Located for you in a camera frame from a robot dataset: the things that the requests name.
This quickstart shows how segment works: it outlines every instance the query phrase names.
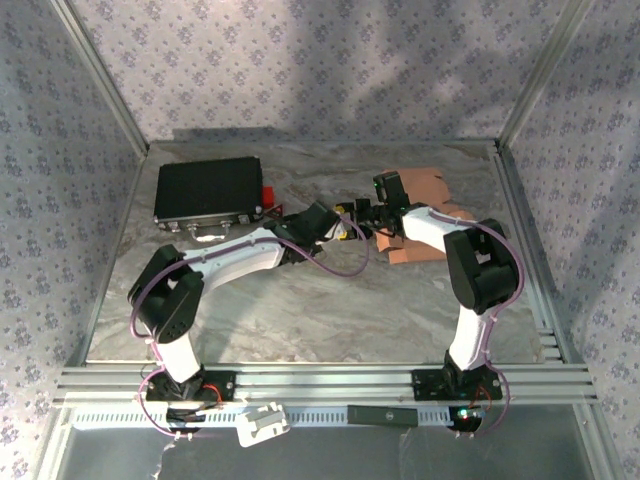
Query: enclosure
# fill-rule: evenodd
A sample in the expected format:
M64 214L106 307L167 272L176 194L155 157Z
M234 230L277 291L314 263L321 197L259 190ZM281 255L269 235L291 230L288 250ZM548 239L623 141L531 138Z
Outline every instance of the enclosure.
M330 478L469 477L478 464L498 478L640 478L636 2L8 0L0 12L2 471L197 478L224 457L223 477L314 478L336 458ZM238 372L245 401L282 401L306 428L244 451L216 417L215 440L166 450L131 402L152 356L129 334L126 295L158 247L201 245L154 224L158 170L253 155L286 213L374 198L387 169L436 167L452 203L500 221L527 271L491 342L515 392L501 430L453 442L429 423L442 404L412 403L410 372L442 362L458 304L446 262L390 265L370 241L353 279L305 263L208 292L190 333L208 368ZM361 257L356 241L321 256ZM421 423L313 416L350 403L417 405ZM326 448L338 437L361 446L353 462ZM494 451L525 441L546 461Z

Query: marble surface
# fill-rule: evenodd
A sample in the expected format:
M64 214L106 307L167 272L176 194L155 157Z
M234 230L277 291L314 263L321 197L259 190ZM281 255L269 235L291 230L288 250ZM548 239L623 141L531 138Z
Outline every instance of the marble surface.
M433 145L153 145L143 167L117 261L99 314L88 361L143 361L150 352L128 331L126 295L153 252L203 244L188 233L160 231L152 221L158 169L180 161L255 155L265 185L285 212L315 199L331 205L374 198L372 177L384 168L442 169L452 201L476 218L492 216L513 230L482 152ZM234 226L232 237L255 226ZM371 240L371 260L358 277L330 276L310 263L257 272L205 294L191 339L200 359L217 361L442 361L456 328L458 304L444 261L389 265ZM332 242L318 258L345 270L361 261L361 243ZM491 342L501 363L542 361L526 295L508 309Z

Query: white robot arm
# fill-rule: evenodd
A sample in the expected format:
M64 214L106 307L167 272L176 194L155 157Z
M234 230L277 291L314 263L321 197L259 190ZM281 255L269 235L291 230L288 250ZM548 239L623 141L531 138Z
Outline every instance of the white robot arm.
M346 212L352 220L363 229L370 229L369 233L386 228L447 253L452 287L461 304L456 335L443 369L448 390L453 391L466 381L465 377L474 377L467 372L479 372L485 363L482 347L490 331L490 309L506 301L518 283L513 259L475 228L445 223L432 215L431 207L409 205L397 173L376 177L374 184L382 205L371 206L366 199L357 200ZM345 205L350 204L341 204L340 210L345 211ZM338 221L337 213L316 202L299 215L287 217L284 222L269 222L266 228L237 240L184 253L171 245L156 252L129 292L129 300L134 304L143 288L167 266L189 263L155 285L139 310L168 375L179 387L189 387L185 387L183 397L194 391L193 380L203 370L188 333L202 292L258 270L302 261L304 258L282 245L281 240L313 255L321 250L319 244L341 234L335 228ZM483 223L501 233L495 220ZM329 232L331 239L326 238ZM491 261L481 263L478 253L491 257ZM169 285L170 280L175 282L173 286Z

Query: aluminum frame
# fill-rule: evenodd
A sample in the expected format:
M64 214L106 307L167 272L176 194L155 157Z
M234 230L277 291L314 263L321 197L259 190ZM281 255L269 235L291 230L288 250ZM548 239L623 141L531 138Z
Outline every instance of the aluminum frame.
M144 162L147 159L147 155L141 159L138 164L138 168L136 169L136 173L133 177L133 182L131 184L131 190L127 195L127 201L124 206L124 210L122 212L122 216L120 217L120 224L118 226L118 231L116 232L116 241L111 248L111 252L109 252L109 261L107 262L107 266L105 268L104 275L102 277L102 281L100 282L100 288L98 289L98 297L96 298L95 303L93 304L93 309L91 310L91 316L89 317L89 324L87 325L87 329L82 336L82 340L80 342L80 346L75 354L75 358L71 361L73 365L84 365L87 361L87 355L89 354L89 349L91 348L91 341L93 340L93 333L96 328L96 324L98 323L98 317L100 316L100 309L102 308L102 302L104 301L104 297L107 294L107 289L109 288L109 281L111 280L111 273L113 272L113 268L116 264L118 247L120 246L120 242L122 241L122 237L124 236L124 231L127 227L127 220L129 219L129 213L131 212L131 206L133 205L133 200L135 198L135 192L138 187L138 182L140 181L140 175L142 174L142 169L144 167Z
M513 144L593 3L594 0L568 0L565 4L549 40L500 132L501 147Z
M49 2L58 17L60 17L60 21L71 37L71 41L76 47L80 59L87 68L87 72L93 78L93 81L111 109L113 116L136 150L138 157L145 155L149 150L149 144L138 128L127 104L120 96L118 88L109 75L107 68L100 58L100 54L98 54L93 46L93 42L75 8L68 0L49 0Z
M450 146L464 146L466 142L443 142ZM550 292L548 274L536 262L535 252L540 248L535 227L528 218L526 199L520 193L519 177L513 157L508 149L498 153L493 140L474 141L467 145L484 145L492 171L502 191L503 201L511 217L513 241L522 253L528 275L528 294L545 363L498 365L511 384L512 403L515 405L572 405L585 445L591 469L598 479L622 478L622 467L608 434L602 410L598 405L588 368L577 362L578 357L564 336L558 321ZM123 225L133 202L135 186L127 201ZM118 240L123 234L118 232ZM103 286L106 289L113 265L110 263ZM85 337L80 358L86 359L93 326L98 317L101 301L92 315L90 334ZM47 432L48 444L39 462L38 478L55 478L61 465L69 439L75 428L76 413L135 411L134 403L142 369L145 363L90 363L64 369L58 390L53 398L56 412L53 427ZM384 405L389 407L438 408L464 405L464 402L416 402L413 400L411 370L439 368L420 364L217 364L211 370L238 372L236 401L224 410L239 406L261 406L277 401L289 408L343 407L349 403ZM504 404L504 400L494 402ZM158 402L150 407L152 414L162 416L166 404ZM131 428L141 428L135 422Z

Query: patterned wallpaper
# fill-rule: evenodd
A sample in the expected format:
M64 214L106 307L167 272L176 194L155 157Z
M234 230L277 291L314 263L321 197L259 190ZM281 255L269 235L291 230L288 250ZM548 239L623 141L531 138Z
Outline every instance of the patterned wallpaper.
M512 147L563 321L640 478L640 5L596 1Z
M137 165L45 0L0 2L0 478L28 475Z
M496 137L564 2L74 0L147 141Z

